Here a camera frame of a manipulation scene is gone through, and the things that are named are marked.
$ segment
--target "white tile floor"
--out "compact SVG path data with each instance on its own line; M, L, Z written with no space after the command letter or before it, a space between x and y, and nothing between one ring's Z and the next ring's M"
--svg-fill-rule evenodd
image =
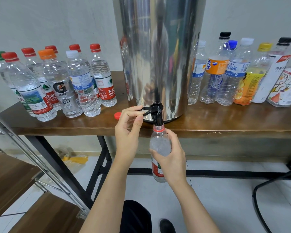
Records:
M86 165L75 176L85 188L98 157L89 157ZM150 159L135 159L132 167L150 168ZM187 168L203 170L286 172L282 163L250 163L188 160ZM265 233L252 204L252 189L262 180L187 178L198 197L222 233ZM63 193L48 188L52 193L69 200ZM42 191L31 187L4 214L27 211ZM160 184L152 176L127 177L126 200L136 200L151 213L153 233L159 232L159 220L169 219L176 232L186 232L177 198L167 183ZM258 205L273 233L291 233L291 181L277 181L262 187L257 193ZM8 232L23 214L0 217L0 233Z

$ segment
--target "wooden board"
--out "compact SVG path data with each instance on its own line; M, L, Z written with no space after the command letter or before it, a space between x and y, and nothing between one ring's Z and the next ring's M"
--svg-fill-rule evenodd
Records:
M0 216L34 183L41 170L0 153Z
M50 192L44 193L9 233L78 233L84 220L80 209Z
M48 122L40 122L29 116L21 103L16 103L0 115L19 135L106 135L114 136L117 120L114 113L129 107L124 75L122 71L112 71L112 78L117 97L113 107L101 106L101 113L96 117L67 118L62 111ZM291 107L277 108L268 102L251 105L222 106L218 103L206 105L198 101L188 105L186 113L167 123L182 138L208 137L269 137L291 138ZM150 137L153 126L144 122L141 137Z

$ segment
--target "hand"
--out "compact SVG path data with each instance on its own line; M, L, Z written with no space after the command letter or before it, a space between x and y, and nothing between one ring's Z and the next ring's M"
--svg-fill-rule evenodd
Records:
M161 165L163 174L171 188L186 181L186 158L177 135L169 129L165 129L169 139L171 139L171 152L164 157L155 150L150 152L155 160Z
M142 105L122 110L118 124L115 126L116 155L114 162L129 168L138 148L139 131L143 122Z

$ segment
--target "wooden tabletop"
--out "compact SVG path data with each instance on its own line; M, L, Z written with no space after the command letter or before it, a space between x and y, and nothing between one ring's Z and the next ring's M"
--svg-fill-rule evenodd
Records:
M82 114L76 118L67 118L60 110L53 120L40 122L31 117L20 102L0 115L18 135L113 136L117 124L114 113L127 108L128 100L123 72L112 71L112 79L118 102L113 107L101 106L101 113L97 117ZM277 108L267 102L247 106L222 106L218 103L206 105L198 101L195 105L188 105L184 115L167 123L165 127L183 138L291 138L291 107ZM140 136L150 137L152 128L150 123L144 122Z

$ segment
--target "black metal table frame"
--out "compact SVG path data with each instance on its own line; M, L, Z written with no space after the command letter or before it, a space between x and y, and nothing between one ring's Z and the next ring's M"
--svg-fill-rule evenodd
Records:
M112 164L112 159L109 153L104 136L97 136L102 151L98 158L97 164L94 168L92 176L89 180L86 190L80 185L78 180L70 172L61 158L57 155L55 150L47 142L43 136L26 136L32 145L41 153L41 155L48 161L48 163L56 170L62 179L70 186L70 188L77 194L83 203L91 209L97 195L106 179L108 171ZM287 167L291 170L291 160L288 162ZM94 200L91 199L93 190L95 188L98 176L102 174L99 182L97 192ZM151 168L129 168L129 175L152 175ZM291 180L291 175L286 176L286 172L248 172L248 171L218 171L218 170L186 170L188 177L215 177L215 178L237 178L237 179L282 179Z

